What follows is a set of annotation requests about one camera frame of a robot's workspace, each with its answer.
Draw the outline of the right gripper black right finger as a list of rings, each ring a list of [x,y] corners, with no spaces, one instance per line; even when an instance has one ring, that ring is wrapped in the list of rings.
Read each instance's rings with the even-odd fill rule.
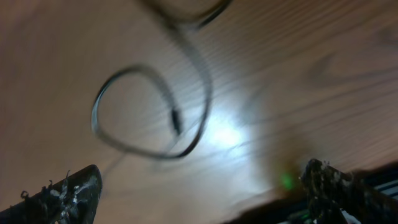
[[[300,180],[314,223],[346,223],[342,211],[361,223],[397,223],[397,200],[326,162],[309,160]]]

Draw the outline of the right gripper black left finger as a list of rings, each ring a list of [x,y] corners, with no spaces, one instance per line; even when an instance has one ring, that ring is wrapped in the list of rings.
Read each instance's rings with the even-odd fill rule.
[[[56,184],[50,182],[40,192],[21,192],[22,201],[1,211],[2,224],[92,224],[101,197],[100,170],[89,165]]]

